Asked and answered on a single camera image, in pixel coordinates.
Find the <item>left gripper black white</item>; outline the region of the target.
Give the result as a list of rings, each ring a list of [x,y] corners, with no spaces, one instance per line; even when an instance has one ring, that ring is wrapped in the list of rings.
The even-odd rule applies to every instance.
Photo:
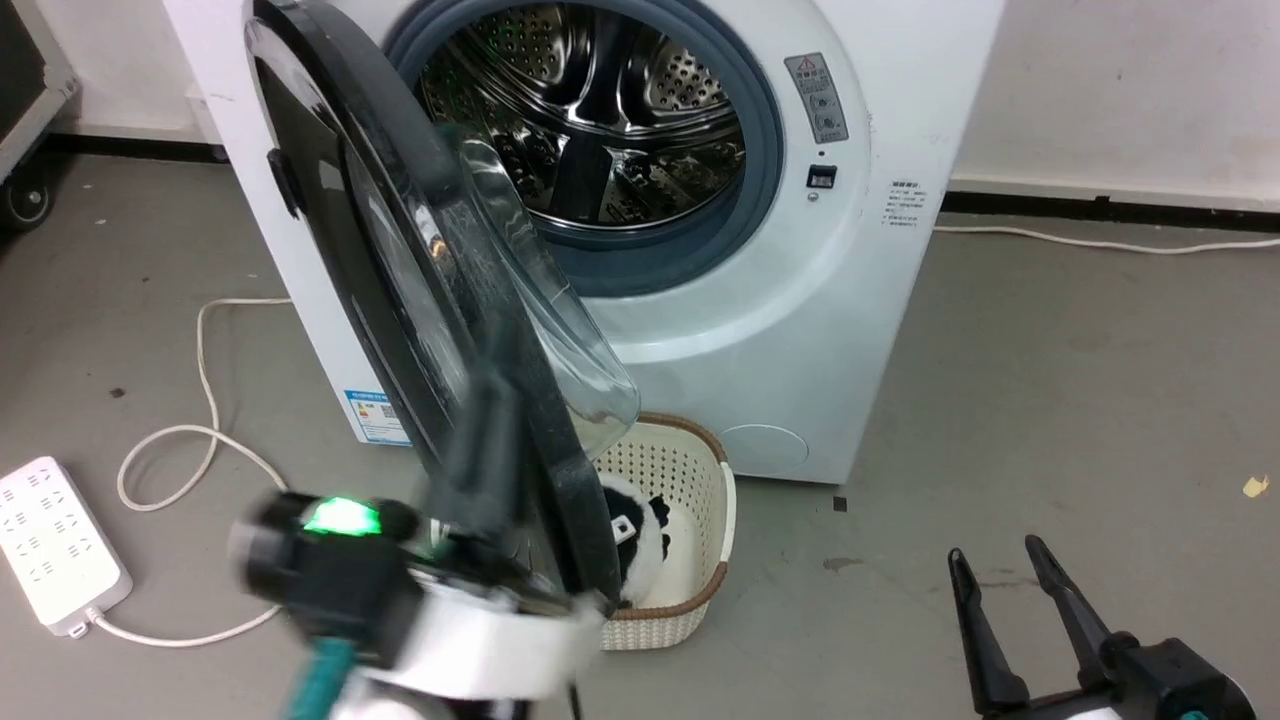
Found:
[[[573,687],[600,647],[607,570],[600,489],[538,520],[553,582],[524,548],[524,418],[499,368],[472,375],[421,516],[387,498],[280,492],[236,530],[251,594],[279,606],[311,648],[296,703],[539,703]]]

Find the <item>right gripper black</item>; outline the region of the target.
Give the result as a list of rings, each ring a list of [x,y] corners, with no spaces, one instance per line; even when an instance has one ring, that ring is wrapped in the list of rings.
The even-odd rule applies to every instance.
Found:
[[[1185,642],[1143,644],[1128,632],[1111,634],[1046,542],[1029,534],[1024,546],[1068,634],[1078,688],[1030,698],[995,637],[980,584],[956,547],[947,565],[977,714],[998,720],[1260,720],[1245,691]]]

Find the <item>black round glass washer door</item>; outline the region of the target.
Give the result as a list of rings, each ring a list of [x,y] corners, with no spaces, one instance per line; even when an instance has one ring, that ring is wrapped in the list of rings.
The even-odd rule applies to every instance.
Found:
[[[426,484],[421,509],[477,533],[492,496],[448,478],[475,363],[500,366],[524,416],[550,574],[609,607],[625,584],[594,460],[637,420],[637,387],[479,135],[436,127],[369,36],[325,0],[251,0],[244,24],[266,161],[303,220]]]

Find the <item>white front-load washing machine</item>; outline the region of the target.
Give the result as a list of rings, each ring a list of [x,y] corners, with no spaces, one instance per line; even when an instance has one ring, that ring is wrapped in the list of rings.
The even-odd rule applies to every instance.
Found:
[[[268,167],[273,135],[244,44],[250,1],[160,0],[357,438],[343,391],[384,391],[307,224],[288,213]],[[390,63],[381,40],[412,0],[325,1]],[[557,264],[637,387],[637,418],[696,423],[719,441],[728,465],[750,477],[840,484],[852,470],[1009,0],[707,4],[758,59],[783,122],[781,183],[764,222],[728,261],[659,293],[588,297]],[[814,141],[785,67],[785,58],[808,53],[820,53],[833,76],[850,133],[844,142]],[[838,168],[832,190],[805,187],[810,164]],[[931,191],[932,222],[881,224],[895,179]]]

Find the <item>grey rubber door gasket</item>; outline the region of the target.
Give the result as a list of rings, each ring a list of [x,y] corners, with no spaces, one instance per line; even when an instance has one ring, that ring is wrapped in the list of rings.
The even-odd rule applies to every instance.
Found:
[[[746,145],[745,168],[726,193],[690,217],[648,231],[559,228],[532,215],[518,195],[573,287],[588,297],[644,296],[694,282],[728,261],[764,222],[785,164],[774,91],[740,32],[707,0],[412,0],[390,23],[381,47],[428,114],[419,94],[425,61],[470,22],[522,3],[585,4],[666,32],[719,73]]]

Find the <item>blue energy label sticker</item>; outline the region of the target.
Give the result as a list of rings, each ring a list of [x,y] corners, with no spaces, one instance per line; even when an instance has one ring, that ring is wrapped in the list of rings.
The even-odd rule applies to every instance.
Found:
[[[384,393],[344,389],[343,395],[349,420],[361,442],[399,447],[412,445]]]

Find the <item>black and white panda toy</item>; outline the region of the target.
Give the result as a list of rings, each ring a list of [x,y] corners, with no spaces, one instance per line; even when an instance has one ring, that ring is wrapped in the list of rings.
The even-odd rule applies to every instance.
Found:
[[[599,474],[622,579],[620,607],[640,606],[658,582],[669,552],[669,506],[631,480]]]

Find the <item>cream woven laundry basket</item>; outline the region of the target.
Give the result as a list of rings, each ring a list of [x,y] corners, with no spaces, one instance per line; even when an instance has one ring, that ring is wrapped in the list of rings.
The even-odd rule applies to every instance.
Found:
[[[733,471],[719,441],[687,419],[644,413],[594,461],[602,478],[630,482],[669,509],[668,556],[646,596],[605,624],[607,652],[666,650],[703,623],[730,568],[736,530]]]

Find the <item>steel perforated washer drum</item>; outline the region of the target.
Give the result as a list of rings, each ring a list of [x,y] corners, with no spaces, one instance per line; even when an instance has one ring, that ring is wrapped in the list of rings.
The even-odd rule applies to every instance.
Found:
[[[577,3],[479,17],[422,65],[436,122],[489,141],[538,219],[648,231],[726,193],[746,163],[719,73],[666,32]]]

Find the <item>small text label sticker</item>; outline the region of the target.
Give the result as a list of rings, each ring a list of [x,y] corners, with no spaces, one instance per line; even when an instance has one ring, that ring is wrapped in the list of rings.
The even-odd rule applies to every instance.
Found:
[[[914,179],[893,179],[890,182],[881,224],[893,228],[919,228],[932,222],[933,208],[931,191]]]

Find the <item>white power strip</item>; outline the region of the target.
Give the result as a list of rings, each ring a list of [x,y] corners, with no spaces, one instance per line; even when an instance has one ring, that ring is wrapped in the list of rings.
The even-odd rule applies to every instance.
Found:
[[[36,619],[54,635],[81,638],[133,588],[76,484],[51,456],[0,478],[0,548]]]

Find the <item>grey warning sticker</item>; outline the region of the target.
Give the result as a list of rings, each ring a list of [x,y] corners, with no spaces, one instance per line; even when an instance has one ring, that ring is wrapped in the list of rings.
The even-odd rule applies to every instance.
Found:
[[[838,90],[820,53],[787,56],[785,67],[804,105],[817,143],[849,140],[849,127]]]

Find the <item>black wheeled equipment case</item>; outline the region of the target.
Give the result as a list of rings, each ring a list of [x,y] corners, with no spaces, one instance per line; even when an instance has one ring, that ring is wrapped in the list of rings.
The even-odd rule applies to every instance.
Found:
[[[0,0],[0,237],[49,218],[54,192],[41,147],[79,90],[37,0]]]

